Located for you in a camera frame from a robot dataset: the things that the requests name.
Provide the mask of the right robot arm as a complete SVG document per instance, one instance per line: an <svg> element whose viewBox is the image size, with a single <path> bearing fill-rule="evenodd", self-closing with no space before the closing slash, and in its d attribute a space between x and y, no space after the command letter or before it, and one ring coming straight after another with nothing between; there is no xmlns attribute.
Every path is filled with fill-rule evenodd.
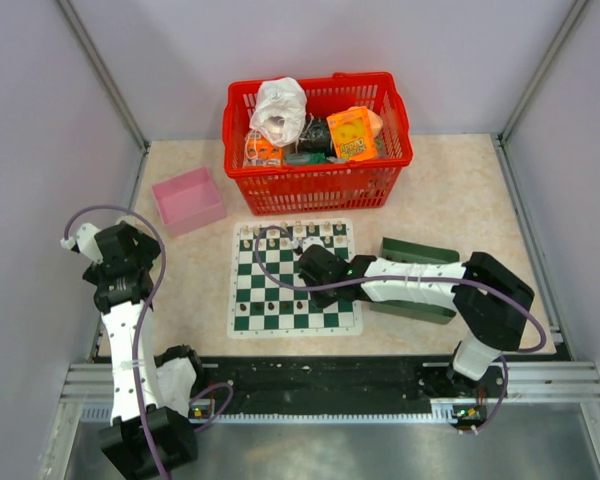
<svg viewBox="0 0 600 480"><path fill-rule="evenodd" d="M299 276L319 308L340 301L407 302L461 317L469 329L453 353L450 377L482 379L504 352L517 351L529 323L533 290L493 256L475 252L465 262L404 263L373 255L346 261L321 245L300 254Z"/></svg>

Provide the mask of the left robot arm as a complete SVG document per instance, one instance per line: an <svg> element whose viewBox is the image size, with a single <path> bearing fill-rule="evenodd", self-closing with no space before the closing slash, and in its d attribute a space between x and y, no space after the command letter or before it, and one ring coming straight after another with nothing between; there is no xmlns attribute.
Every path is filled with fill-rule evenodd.
<svg viewBox="0 0 600 480"><path fill-rule="evenodd" d="M126 479L152 479L195 460L188 416L201 361L187 345L153 352L150 271L159 243L125 222L105 229L85 223L75 249L91 262L83 278L96 288L111 350L114 397L110 425L99 433L103 454Z"/></svg>

